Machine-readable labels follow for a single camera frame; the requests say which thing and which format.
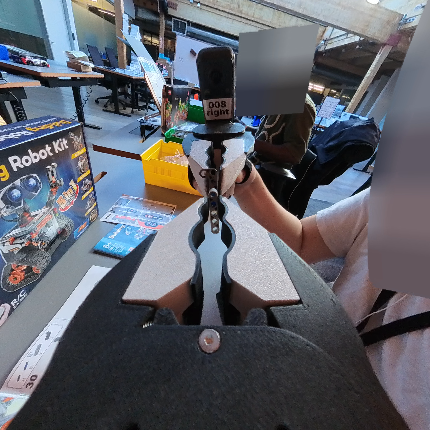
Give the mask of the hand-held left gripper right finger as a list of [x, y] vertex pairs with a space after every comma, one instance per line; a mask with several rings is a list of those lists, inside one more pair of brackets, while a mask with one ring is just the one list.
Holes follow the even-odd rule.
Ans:
[[293, 282], [272, 235], [239, 207], [220, 198], [223, 255], [218, 308], [224, 325], [238, 325], [253, 308], [296, 305]]

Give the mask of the grey angled holed beam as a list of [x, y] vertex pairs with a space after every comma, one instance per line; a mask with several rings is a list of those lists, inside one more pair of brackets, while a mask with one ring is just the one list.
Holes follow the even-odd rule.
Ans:
[[205, 197], [218, 198], [218, 172], [217, 169], [201, 169], [200, 177], [203, 179], [202, 191]]

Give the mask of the grey straight holed beam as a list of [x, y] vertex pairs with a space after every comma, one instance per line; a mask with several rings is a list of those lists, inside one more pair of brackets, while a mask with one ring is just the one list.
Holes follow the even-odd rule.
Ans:
[[[212, 208], [210, 205], [210, 202], [214, 200], [217, 201], [217, 207]], [[211, 232], [213, 234], [218, 234], [220, 227], [219, 227], [219, 196], [218, 196], [218, 190], [216, 188], [211, 188], [208, 191], [208, 205], [209, 205], [209, 217], [210, 217], [210, 223], [211, 223]]]

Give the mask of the person's right forearm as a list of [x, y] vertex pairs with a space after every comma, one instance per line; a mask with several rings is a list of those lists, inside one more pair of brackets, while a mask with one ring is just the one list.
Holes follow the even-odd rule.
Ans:
[[276, 234], [306, 263], [313, 264], [333, 258], [334, 253], [325, 244], [316, 224], [316, 216], [299, 220], [286, 211], [270, 194], [260, 175], [253, 168], [255, 178], [247, 193], [247, 214]]

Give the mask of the grey desk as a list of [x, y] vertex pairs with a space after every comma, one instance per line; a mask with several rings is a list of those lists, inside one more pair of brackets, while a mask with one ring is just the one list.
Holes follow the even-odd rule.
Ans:
[[[126, 194], [176, 205], [179, 214], [198, 196], [145, 185], [141, 161], [89, 150], [93, 172], [107, 172], [95, 184], [103, 216]], [[5, 382], [19, 359], [75, 290], [91, 266], [114, 267], [118, 259], [93, 252], [94, 245], [113, 227], [96, 220], [43, 277], [0, 329], [0, 382]]]

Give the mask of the person's right hand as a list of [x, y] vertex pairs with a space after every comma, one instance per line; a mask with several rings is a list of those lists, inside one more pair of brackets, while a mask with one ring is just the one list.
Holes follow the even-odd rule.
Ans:
[[234, 198], [241, 208], [249, 206], [264, 195], [266, 187], [252, 163], [246, 162], [234, 186]]

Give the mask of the clear parts bag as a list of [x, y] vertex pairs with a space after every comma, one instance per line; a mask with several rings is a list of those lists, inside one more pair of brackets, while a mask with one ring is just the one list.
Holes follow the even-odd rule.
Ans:
[[189, 165], [188, 158], [186, 157], [186, 155], [180, 153], [179, 151], [176, 151], [176, 153], [174, 155], [168, 155], [168, 156], [160, 157], [159, 159], [160, 159], [160, 161], [168, 162], [171, 164], [176, 164], [179, 166], [188, 167], [188, 165]]

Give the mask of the green plastic bin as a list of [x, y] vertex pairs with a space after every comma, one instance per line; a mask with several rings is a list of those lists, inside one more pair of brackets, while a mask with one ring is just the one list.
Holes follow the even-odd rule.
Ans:
[[198, 124], [205, 123], [206, 120], [201, 101], [194, 99], [190, 100], [187, 112], [187, 120]]
[[197, 123], [187, 123], [180, 126], [174, 126], [168, 129], [164, 133], [164, 138], [166, 142], [175, 142], [182, 144], [183, 140], [189, 135], [192, 135], [194, 128], [198, 126]]

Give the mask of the whiteboard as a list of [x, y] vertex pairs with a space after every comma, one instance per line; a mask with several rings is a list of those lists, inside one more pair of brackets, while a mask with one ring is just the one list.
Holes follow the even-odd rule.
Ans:
[[210, 47], [215, 47], [215, 45], [177, 34], [175, 39], [173, 77], [198, 85], [197, 54], [201, 49]]

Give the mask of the yellow plastic bin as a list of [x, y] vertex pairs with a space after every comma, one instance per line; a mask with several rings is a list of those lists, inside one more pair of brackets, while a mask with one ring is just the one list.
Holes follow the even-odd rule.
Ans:
[[188, 164], [165, 160], [166, 157], [175, 158], [177, 155], [185, 155], [180, 143], [160, 139], [152, 144], [141, 154], [145, 183], [200, 197], [201, 194], [190, 185]]

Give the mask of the colourful brick set box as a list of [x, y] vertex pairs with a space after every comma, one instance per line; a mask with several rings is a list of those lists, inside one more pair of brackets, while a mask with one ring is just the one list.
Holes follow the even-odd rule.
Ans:
[[164, 85], [162, 91], [162, 134], [187, 120], [191, 88], [186, 85]]

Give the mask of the black office chair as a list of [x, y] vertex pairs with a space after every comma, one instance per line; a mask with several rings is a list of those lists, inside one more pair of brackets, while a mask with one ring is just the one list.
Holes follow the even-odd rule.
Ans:
[[[109, 80], [109, 79], [99, 79], [98, 80], [98, 85], [104, 87], [105, 89], [109, 89], [111, 90], [111, 95], [110, 96], [104, 96], [104, 97], [99, 97], [95, 99], [95, 103], [99, 104], [99, 100], [102, 99], [106, 99], [106, 103], [104, 105], [104, 111], [108, 112], [108, 113], [115, 113], [118, 115], [122, 115], [122, 116], [127, 116], [127, 117], [131, 117], [132, 115], [124, 113], [124, 112], [120, 112], [120, 101], [119, 101], [119, 95], [118, 95], [118, 87], [116, 84], [115, 80]], [[107, 105], [108, 104], [113, 104], [114, 105], [114, 109], [113, 110], [109, 110], [107, 109]]]

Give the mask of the flat cardboard boxes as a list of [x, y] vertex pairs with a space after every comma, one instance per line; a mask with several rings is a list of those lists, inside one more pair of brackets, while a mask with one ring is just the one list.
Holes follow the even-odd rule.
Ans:
[[65, 51], [65, 55], [67, 56], [67, 67], [79, 72], [92, 72], [91, 63], [84, 52], [78, 50]]

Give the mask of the blue robot kit box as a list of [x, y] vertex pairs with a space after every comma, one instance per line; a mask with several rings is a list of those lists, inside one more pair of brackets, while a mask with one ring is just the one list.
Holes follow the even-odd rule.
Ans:
[[0, 324], [99, 215], [81, 123], [44, 116], [0, 130]]

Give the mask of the person's white shirt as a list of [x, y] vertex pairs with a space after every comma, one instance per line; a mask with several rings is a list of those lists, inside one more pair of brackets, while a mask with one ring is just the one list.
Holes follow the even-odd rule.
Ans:
[[[333, 292], [354, 325], [371, 313], [381, 290], [368, 275], [370, 188], [316, 214], [316, 224], [331, 252], [345, 257]], [[382, 387], [410, 429], [430, 428], [430, 329], [366, 347]]]

